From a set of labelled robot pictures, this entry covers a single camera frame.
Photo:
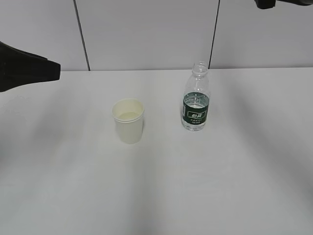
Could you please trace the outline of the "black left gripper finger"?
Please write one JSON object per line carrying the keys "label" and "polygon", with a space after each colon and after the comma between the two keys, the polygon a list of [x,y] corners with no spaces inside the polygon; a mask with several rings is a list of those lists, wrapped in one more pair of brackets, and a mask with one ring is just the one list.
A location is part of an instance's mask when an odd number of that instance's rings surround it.
{"label": "black left gripper finger", "polygon": [[45,57],[0,43],[0,91],[60,79],[61,65]]}

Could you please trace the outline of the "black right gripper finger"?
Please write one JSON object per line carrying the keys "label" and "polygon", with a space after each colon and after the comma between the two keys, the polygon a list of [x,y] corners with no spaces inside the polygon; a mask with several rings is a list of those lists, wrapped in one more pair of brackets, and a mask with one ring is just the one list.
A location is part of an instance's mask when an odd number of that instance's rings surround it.
{"label": "black right gripper finger", "polygon": [[276,0],[254,0],[259,9],[271,9],[275,6]]}

